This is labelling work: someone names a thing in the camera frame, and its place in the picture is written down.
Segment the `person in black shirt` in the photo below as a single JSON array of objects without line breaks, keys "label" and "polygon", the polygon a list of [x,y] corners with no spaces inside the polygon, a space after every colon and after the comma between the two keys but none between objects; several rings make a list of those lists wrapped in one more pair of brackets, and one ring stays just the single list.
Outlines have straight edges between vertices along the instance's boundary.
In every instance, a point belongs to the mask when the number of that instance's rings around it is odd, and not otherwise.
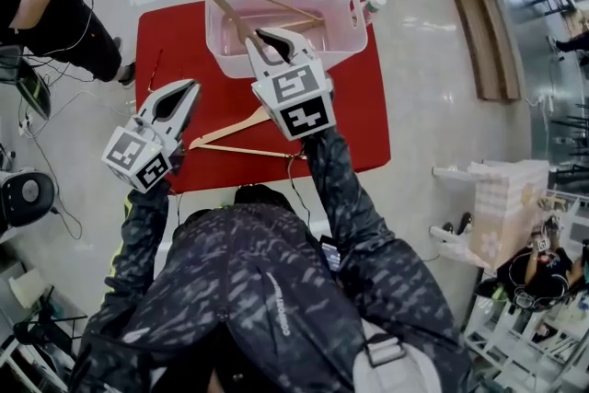
[{"label": "person in black shirt", "polygon": [[83,67],[101,81],[134,80],[134,64],[121,67],[120,39],[110,36],[84,0],[0,0],[0,31],[4,44]]}]

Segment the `transparent plastic bin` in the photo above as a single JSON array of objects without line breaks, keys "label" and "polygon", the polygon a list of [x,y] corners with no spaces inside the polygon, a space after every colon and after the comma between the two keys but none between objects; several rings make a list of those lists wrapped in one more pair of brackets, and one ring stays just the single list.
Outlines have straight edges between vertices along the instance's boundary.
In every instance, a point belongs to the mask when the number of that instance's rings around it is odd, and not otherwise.
[{"label": "transparent plastic bin", "polygon": [[[265,0],[226,0],[252,29],[279,27],[306,20],[302,14]],[[279,0],[325,19],[324,26],[305,31],[305,36],[318,53],[327,71],[366,47],[367,35],[360,0]],[[253,72],[245,47],[237,39],[233,22],[212,0],[206,0],[206,44],[228,77],[252,77]],[[271,59],[278,58],[273,48]]]}]

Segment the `buckle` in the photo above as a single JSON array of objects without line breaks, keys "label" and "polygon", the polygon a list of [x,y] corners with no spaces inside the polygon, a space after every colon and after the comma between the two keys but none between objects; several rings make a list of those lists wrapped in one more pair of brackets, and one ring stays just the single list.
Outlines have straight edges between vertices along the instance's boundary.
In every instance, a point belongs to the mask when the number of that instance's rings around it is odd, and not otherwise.
[{"label": "buckle", "polygon": [[364,345],[368,362],[373,368],[405,357],[405,349],[398,337],[390,334],[375,334]]}]

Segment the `white bottle cap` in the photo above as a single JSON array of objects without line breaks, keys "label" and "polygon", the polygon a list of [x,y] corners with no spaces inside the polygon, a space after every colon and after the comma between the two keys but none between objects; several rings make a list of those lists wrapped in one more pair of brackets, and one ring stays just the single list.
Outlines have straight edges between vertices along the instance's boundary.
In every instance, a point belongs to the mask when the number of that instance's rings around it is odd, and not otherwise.
[{"label": "white bottle cap", "polygon": [[380,10],[387,4],[387,0],[369,0],[368,2],[375,10]]}]

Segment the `desk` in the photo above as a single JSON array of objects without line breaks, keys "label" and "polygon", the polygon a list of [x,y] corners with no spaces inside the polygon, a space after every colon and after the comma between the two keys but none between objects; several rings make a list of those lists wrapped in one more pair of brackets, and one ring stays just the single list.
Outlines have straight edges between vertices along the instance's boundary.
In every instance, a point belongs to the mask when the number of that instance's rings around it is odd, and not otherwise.
[{"label": "desk", "polygon": [[[203,134],[245,120],[260,106],[251,91],[253,79],[230,79],[221,72],[206,46],[204,2],[163,8],[139,20],[135,93],[137,108],[147,97],[148,85],[159,64],[152,89],[184,78],[202,86],[201,98],[189,128],[186,146]],[[356,171],[383,166],[390,159],[387,107],[378,50],[372,27],[363,52],[329,70],[335,83],[334,109],[338,127],[350,145]],[[271,121],[215,141],[214,144],[281,153],[296,153],[299,142],[288,142]],[[287,160],[209,149],[188,151],[176,192],[233,187],[287,179]],[[305,161],[292,166],[293,177],[309,175]]]}]

